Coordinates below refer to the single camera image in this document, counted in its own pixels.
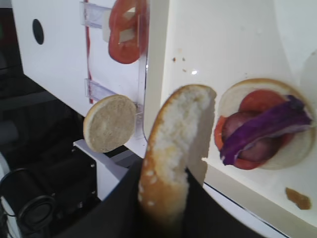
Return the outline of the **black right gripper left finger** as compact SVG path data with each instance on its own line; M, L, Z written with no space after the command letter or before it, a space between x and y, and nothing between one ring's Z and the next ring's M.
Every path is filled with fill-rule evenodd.
M59 238L143 238L143 216L138 204L142 161L134 162L115 189Z

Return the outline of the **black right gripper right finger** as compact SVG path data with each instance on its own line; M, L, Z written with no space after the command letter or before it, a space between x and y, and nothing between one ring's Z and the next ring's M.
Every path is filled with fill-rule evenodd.
M281 238L282 233L259 222L248 227L218 204L186 169L189 194L182 224L183 238Z

